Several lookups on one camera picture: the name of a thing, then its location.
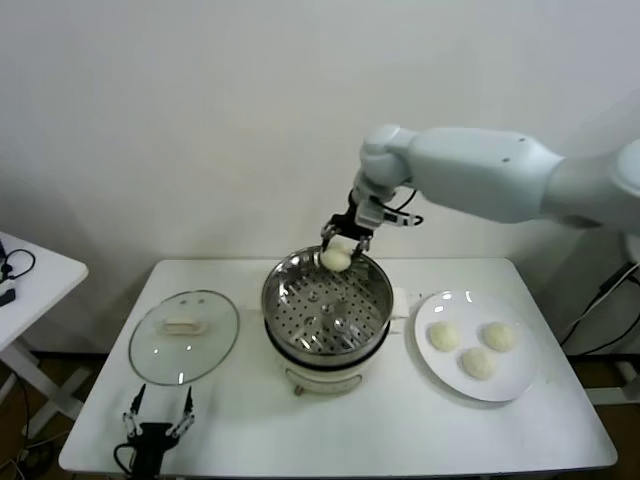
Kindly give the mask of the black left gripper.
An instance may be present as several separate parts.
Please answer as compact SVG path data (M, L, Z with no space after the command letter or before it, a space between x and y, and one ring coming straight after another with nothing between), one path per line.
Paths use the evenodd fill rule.
M138 414L146 390L143 384L134 396L129 410L123 413L123 423L127 436L132 440L134 458L132 463L133 479L157 479L164 455L176 446L174 436L183 436L195 421L192 388L187 391L183 414L173 427L170 423L138 423Z

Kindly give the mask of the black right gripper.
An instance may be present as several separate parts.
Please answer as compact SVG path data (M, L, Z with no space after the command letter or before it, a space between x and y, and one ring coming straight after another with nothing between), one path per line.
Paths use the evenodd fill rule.
M373 235L372 229L357 225L352 214L334 214L321 229L321 251L326 251L336 236L358 240L350 254L351 261L355 261L370 249Z

